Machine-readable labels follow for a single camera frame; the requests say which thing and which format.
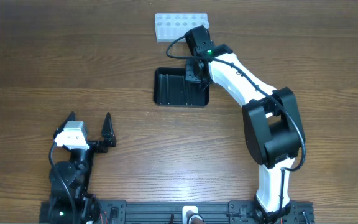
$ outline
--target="wood grain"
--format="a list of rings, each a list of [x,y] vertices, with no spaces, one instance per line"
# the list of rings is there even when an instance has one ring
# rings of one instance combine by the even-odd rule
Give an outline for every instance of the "wood grain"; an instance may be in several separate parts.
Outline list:
[[[358,1],[350,0],[0,0],[0,222],[38,222],[53,130],[70,111],[91,138],[112,114],[118,144],[95,157],[91,178],[100,198],[252,199],[257,166],[241,109],[221,87],[211,87],[205,108],[153,103],[154,70],[185,63],[155,43],[157,12],[208,13],[215,43],[295,92],[308,153],[290,197],[313,202],[318,223],[358,223]]]

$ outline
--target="white egg carton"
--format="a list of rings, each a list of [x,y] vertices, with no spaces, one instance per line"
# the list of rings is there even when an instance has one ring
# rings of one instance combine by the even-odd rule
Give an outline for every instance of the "white egg carton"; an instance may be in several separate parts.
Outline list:
[[[155,36],[157,43],[172,42],[185,35],[190,29],[204,25],[209,28],[206,13],[157,13],[155,15]]]

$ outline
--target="wire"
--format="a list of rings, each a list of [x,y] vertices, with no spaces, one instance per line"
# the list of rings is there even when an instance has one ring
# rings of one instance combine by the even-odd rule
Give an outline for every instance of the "wire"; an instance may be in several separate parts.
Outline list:
[[[63,186],[67,196],[68,196],[68,199],[71,203],[71,209],[73,210],[73,224],[75,224],[75,218],[76,218],[76,207],[75,207],[75,202],[74,202],[74,199],[73,197],[70,195],[70,192],[68,191],[68,188],[67,188],[67,185],[66,183],[64,182],[64,180],[62,179],[62,176],[59,174],[59,171],[58,169],[56,168],[56,165],[55,163],[53,162],[53,159],[52,159],[52,154],[53,154],[53,150],[55,149],[56,147],[56,143],[53,142],[52,144],[52,147],[50,148],[50,151],[49,151],[49,162],[50,162],[50,165],[52,166],[52,170],[53,172],[55,173],[55,176],[56,178],[59,180],[59,182],[61,183],[61,185]]]
[[[305,163],[305,159],[306,159],[306,146],[305,146],[305,141],[303,140],[303,137],[302,137],[302,134],[298,128],[298,126],[296,125],[295,121],[292,119],[292,117],[290,116],[290,114],[288,114],[288,111],[283,107],[283,105],[278,102],[278,100],[276,100],[274,97],[270,96],[269,94],[267,94],[266,92],[264,92],[263,90],[261,90],[259,88],[258,85],[256,85],[254,83],[254,81],[252,81],[248,75],[242,71],[239,67],[235,66],[233,63],[230,63],[230,62],[227,62],[227,61],[224,61],[224,60],[220,60],[220,59],[217,59],[217,58],[213,58],[213,57],[200,57],[200,56],[173,56],[173,55],[170,55],[169,54],[169,50],[171,49],[171,47],[177,43],[179,40],[182,40],[183,38],[185,38],[185,36],[183,37],[179,37],[177,38],[176,40],[174,40],[167,48],[167,51],[166,51],[166,55],[170,58],[174,58],[174,59],[198,59],[198,60],[210,60],[210,61],[215,61],[215,62],[220,62],[220,63],[223,63],[225,65],[228,65],[230,66],[231,68],[234,68],[236,69],[242,77],[246,78],[246,80],[248,80],[248,82],[258,91],[260,92],[261,94],[263,94],[264,96],[266,96],[266,98],[268,98],[269,100],[271,100],[273,103],[275,103],[277,105],[277,107],[280,109],[280,111],[285,115],[285,117],[290,120],[291,124],[294,126],[295,130],[296,130],[296,133],[298,134],[299,136],[299,139],[300,139],[300,142],[301,142],[301,148],[302,148],[302,156],[301,156],[301,160],[299,162],[299,164],[294,167],[294,168],[289,168],[289,167],[282,167],[281,169],[284,169],[284,170],[287,170],[287,171],[290,171],[290,172],[294,172],[294,171],[297,171],[299,170],[302,166],[303,166],[303,163]]]

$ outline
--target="tabletop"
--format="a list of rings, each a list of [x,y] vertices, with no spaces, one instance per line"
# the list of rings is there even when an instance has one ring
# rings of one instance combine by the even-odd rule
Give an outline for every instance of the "tabletop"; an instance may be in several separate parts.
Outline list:
[[[0,1],[0,222],[38,222],[53,132],[71,111],[93,139],[112,116],[117,147],[95,156],[89,186],[98,198],[252,200],[258,166],[223,88],[204,108],[153,102],[155,69],[185,66],[156,43],[158,12],[207,13],[216,44],[294,91],[307,154],[289,196],[313,202],[317,223],[358,222],[358,1],[296,0]]]

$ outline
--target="wooden table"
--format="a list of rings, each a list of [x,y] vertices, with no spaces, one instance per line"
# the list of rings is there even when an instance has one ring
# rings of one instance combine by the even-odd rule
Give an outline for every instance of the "wooden table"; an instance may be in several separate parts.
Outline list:
[[[156,43],[157,12],[208,13],[216,44],[295,92],[308,151],[290,197],[313,202],[318,223],[358,222],[358,1],[295,0],[0,1],[0,222],[38,222],[70,111],[92,139],[112,115],[118,144],[90,184],[101,199],[252,200],[258,167],[228,93],[213,85],[205,108],[154,104],[155,69],[185,63]]]

